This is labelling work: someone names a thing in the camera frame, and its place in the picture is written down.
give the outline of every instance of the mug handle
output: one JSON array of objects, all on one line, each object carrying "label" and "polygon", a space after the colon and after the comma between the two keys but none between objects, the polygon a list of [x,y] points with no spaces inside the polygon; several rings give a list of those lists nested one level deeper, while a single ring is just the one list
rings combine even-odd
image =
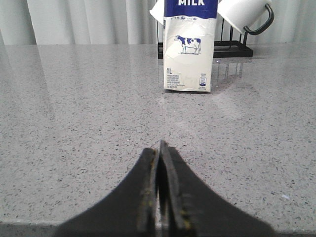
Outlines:
[{"label": "mug handle", "polygon": [[253,36],[256,36],[258,34],[261,34],[262,32],[264,32],[273,22],[274,18],[275,18],[275,14],[273,13],[272,11],[272,8],[269,4],[266,4],[265,5],[266,9],[268,10],[269,12],[269,18],[268,20],[265,22],[265,24],[263,24],[263,26],[261,26],[259,29],[255,30],[255,31],[252,31],[251,29],[249,29],[249,27],[245,26],[243,27],[243,29],[245,31],[247,31],[249,34],[253,35]]}]

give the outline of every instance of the gray speckled countertop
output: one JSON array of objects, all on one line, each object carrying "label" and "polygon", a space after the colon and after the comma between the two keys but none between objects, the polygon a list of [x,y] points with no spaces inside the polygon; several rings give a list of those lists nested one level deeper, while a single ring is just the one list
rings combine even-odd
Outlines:
[{"label": "gray speckled countertop", "polygon": [[160,139],[230,203],[316,234],[316,43],[250,47],[199,94],[163,90],[156,45],[1,46],[2,236],[50,235]]}]

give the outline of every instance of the white cup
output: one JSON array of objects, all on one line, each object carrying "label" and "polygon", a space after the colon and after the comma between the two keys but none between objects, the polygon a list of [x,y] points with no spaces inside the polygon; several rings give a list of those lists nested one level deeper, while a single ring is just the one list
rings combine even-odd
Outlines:
[{"label": "white cup", "polygon": [[[258,35],[265,31],[274,20],[271,8],[271,0],[222,0],[218,4],[218,13],[241,34],[248,32]],[[269,12],[269,18],[263,26],[257,30],[249,27],[264,13]]]}]

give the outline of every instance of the white curtain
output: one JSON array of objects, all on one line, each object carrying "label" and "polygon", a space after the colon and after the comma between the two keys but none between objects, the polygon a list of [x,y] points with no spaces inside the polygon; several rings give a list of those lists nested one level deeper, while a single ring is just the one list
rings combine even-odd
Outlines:
[{"label": "white curtain", "polygon": [[[4,44],[157,43],[156,0],[0,0]],[[275,21],[248,43],[316,41],[316,0],[273,0]],[[267,14],[252,29],[265,22]],[[222,18],[217,21],[216,40]],[[159,41],[162,27],[158,26]],[[225,23],[224,40],[229,39]],[[235,31],[234,39],[239,39]]]}]

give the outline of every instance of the black and white cow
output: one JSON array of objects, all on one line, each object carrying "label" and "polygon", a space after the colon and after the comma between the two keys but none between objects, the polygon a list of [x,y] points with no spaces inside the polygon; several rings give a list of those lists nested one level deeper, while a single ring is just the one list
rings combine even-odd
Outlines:
[{"label": "black and white cow", "polygon": [[178,40],[182,46],[182,53],[187,53],[187,48],[193,48],[194,54],[199,54],[201,51],[201,39],[184,38],[179,35],[174,40]]}]

